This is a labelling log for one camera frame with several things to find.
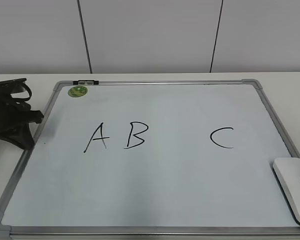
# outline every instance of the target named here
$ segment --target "white wall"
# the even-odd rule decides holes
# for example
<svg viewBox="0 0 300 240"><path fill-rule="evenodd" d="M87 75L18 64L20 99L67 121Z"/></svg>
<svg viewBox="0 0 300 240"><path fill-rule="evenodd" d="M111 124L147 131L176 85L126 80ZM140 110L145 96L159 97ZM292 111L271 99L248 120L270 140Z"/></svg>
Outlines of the white wall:
<svg viewBox="0 0 300 240"><path fill-rule="evenodd" d="M207 73L222 0L80 0L93 73ZM212 72L300 71L300 0L223 0ZM0 74L89 73L77 0L0 0Z"/></svg>
<svg viewBox="0 0 300 240"><path fill-rule="evenodd" d="M224 0L212 71L300 71L300 0Z"/></svg>
<svg viewBox="0 0 300 240"><path fill-rule="evenodd" d="M220 0L80 0L93 73L207 73Z"/></svg>
<svg viewBox="0 0 300 240"><path fill-rule="evenodd" d="M89 73L76 0L0 0L0 74Z"/></svg>

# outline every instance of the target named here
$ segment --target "white table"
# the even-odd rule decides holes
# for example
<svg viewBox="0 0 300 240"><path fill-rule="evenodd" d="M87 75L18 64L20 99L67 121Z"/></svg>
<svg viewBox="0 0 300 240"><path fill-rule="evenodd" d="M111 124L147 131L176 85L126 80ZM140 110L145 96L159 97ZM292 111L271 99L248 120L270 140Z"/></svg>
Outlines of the white table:
<svg viewBox="0 0 300 240"><path fill-rule="evenodd" d="M33 110L43 111L54 85L59 81L178 81L257 79L300 152L300 72L171 73L171 74L5 74L0 81L27 78ZM0 196L22 154L22 150L0 141Z"/></svg>

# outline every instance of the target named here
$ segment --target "whiteboard surface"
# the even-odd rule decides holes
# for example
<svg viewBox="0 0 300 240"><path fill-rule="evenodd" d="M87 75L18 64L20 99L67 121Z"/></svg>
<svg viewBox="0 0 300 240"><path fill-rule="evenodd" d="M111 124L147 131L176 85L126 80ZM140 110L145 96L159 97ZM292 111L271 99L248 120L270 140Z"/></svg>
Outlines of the whiteboard surface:
<svg viewBox="0 0 300 240"><path fill-rule="evenodd" d="M251 85L63 87L2 224L295 227L272 163L290 154ZM129 149L130 122L149 129ZM102 140L87 144L103 123ZM229 147L224 148L216 143ZM133 133L144 125L136 124ZM100 138L98 131L94 138ZM130 138L130 146L140 143Z"/></svg>

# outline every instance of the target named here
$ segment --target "black marker writing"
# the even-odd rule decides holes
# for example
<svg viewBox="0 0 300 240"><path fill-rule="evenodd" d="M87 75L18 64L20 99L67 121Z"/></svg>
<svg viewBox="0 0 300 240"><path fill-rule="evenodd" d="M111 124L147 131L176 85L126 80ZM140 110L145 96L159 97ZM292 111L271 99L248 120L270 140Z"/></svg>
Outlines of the black marker writing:
<svg viewBox="0 0 300 240"><path fill-rule="evenodd" d="M109 136L106 136L106 137L103 136L103 134L102 134L102 127L103 127L103 125L104 125L104 123L102 122L102 123L96 128L96 130L94 131L94 133L92 134L92 136L91 136L91 138L90 138L90 140L89 140L89 142L88 142L88 145L86 146L85 150L83 151L84 154L86 153L86 151L87 151L87 149L88 149L88 147L89 147L91 141L94 141L94 140L102 140L104 147L107 148L104 139L109 139L110 137L109 137ZM96 132L97 132L99 129L100 129L100 136L101 136L101 137L93 138L94 135L96 134Z"/></svg>
<svg viewBox="0 0 300 240"><path fill-rule="evenodd" d="M218 146L221 147L221 148L225 148L225 149L233 149L233 147L222 146L222 145L216 143L216 142L214 141L214 139L212 138L213 135L214 135L216 132L218 132L218 131L220 131L220 130L224 130L224 129L232 129L232 130L233 130L233 127L222 127L222 128L217 129L217 130L214 130L214 131L210 134L210 139L211 139L211 141L212 141L214 144L218 145Z"/></svg>
<svg viewBox="0 0 300 240"><path fill-rule="evenodd" d="M133 134L133 136L134 136L135 138L141 140L141 142L139 142L139 143L136 144L136 145L129 146L131 134L133 133L133 130L134 130L134 124L142 124L142 125L146 126L146 129L143 130L143 131L140 131L140 132L137 132L137 133ZM145 140L142 139L142 138L140 138L140 137L138 137L138 135L144 133L145 131L147 131L147 130L149 129L149 126L148 126L147 124L145 124L145 123L143 123L143 122L139 122L139 121L132 121L132 122L130 122L130 125L131 125L131 131L130 131L130 134L129 134L128 143L126 144L126 148L124 148L124 149L131 149L131 148L134 148L134 147L136 147L136 146L139 146L139 145L143 144L143 143L145 142Z"/></svg>

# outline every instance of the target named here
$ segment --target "black object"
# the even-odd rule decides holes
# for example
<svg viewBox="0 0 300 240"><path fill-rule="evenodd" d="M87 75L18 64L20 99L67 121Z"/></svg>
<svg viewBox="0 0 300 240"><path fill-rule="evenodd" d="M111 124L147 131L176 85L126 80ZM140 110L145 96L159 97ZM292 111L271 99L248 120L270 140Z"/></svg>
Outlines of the black object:
<svg viewBox="0 0 300 240"><path fill-rule="evenodd" d="M77 80L77 81L72 81L73 85L99 85L98 80Z"/></svg>
<svg viewBox="0 0 300 240"><path fill-rule="evenodd" d="M0 81L0 140L7 141L21 149L32 149L35 141L30 133L29 123L40 124L44 118L41 111L32 111L26 103L31 96L26 78ZM27 91L29 97L16 98L11 94Z"/></svg>

